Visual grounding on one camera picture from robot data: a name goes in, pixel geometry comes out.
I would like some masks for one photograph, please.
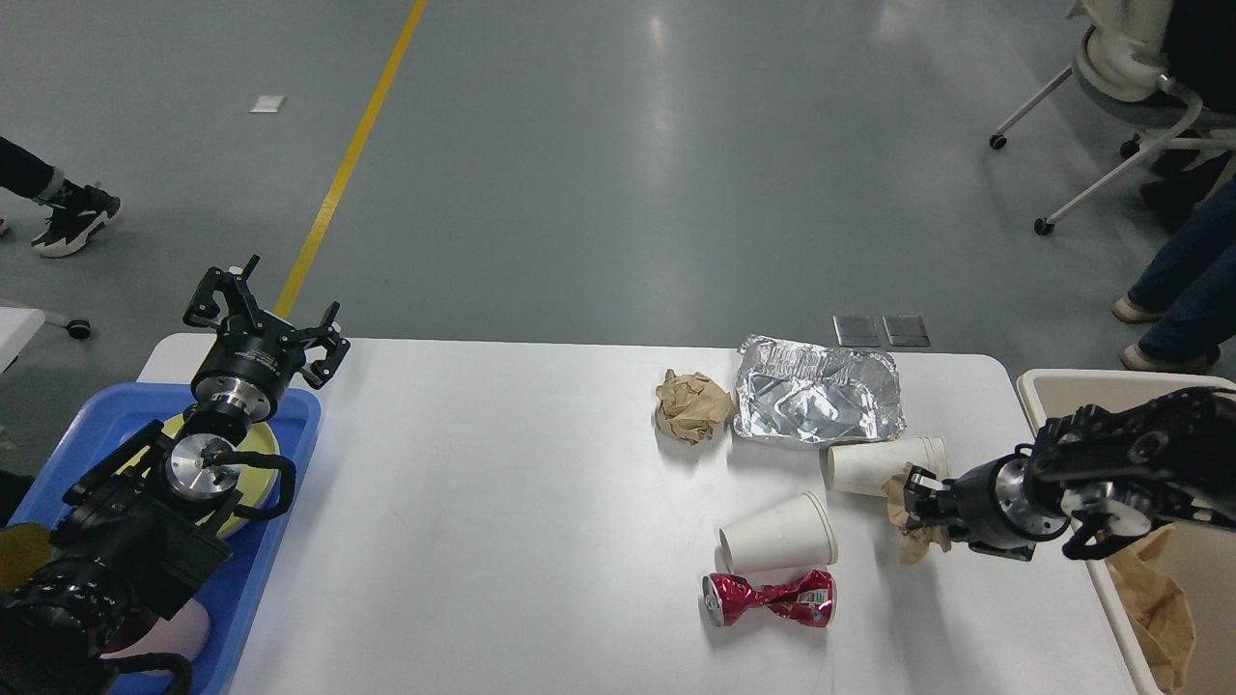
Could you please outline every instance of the crushed soda can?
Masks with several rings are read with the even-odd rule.
[[[717,627],[729,627],[753,606],[807,627],[827,627],[834,613],[837,585],[833,575],[811,570],[797,581],[753,589],[740,576],[713,573],[703,578],[703,603]]]

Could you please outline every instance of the blue tray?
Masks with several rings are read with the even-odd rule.
[[[56,526],[69,511],[61,496],[82,474],[150,420],[164,420],[192,404],[189,387],[183,383],[119,383],[95,393],[69,424],[10,523]],[[308,391],[289,388],[278,413],[267,422],[279,441],[279,451],[297,464],[298,490],[318,441],[320,419],[318,399]],[[226,543],[232,558],[194,596],[210,613],[210,638],[193,662],[194,695],[226,693],[288,517],[250,522],[230,535]],[[171,676],[129,674],[120,676],[111,693],[154,695],[169,681]]]

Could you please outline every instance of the paper cup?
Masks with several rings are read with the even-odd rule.
[[[939,479],[949,476],[948,448],[939,437],[897,439],[828,448],[824,485],[839,492],[885,497],[883,485],[906,466],[922,466]]]
[[[837,540],[823,502],[808,491],[722,528],[721,553],[730,574],[744,575],[836,563]]]
[[[198,658],[210,637],[210,616],[201,603],[190,599],[172,620],[158,618],[154,627],[133,644],[117,652],[104,654],[104,659],[122,659],[150,653],[180,654],[190,662]],[[168,672],[142,672],[147,675],[166,675]]]

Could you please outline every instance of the foil container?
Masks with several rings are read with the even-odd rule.
[[[734,386],[734,434],[790,446],[883,441],[906,429],[897,365],[880,350],[749,335]]]

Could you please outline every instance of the beige bin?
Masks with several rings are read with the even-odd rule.
[[[1236,388],[1213,376],[1180,376],[1104,370],[1031,370],[1017,380],[1017,393],[1030,425],[1038,429],[1047,418],[1072,414],[1095,403],[1120,412],[1189,386]],[[1231,461],[1216,461],[1231,465]],[[1140,695],[1159,695],[1137,638],[1128,626],[1111,576],[1103,563],[1086,563],[1111,629],[1128,664]],[[1232,627],[1236,626],[1236,535],[1192,524],[1177,524],[1175,538],[1159,569],[1174,579],[1189,601],[1198,643],[1189,662],[1185,694],[1231,693]]]

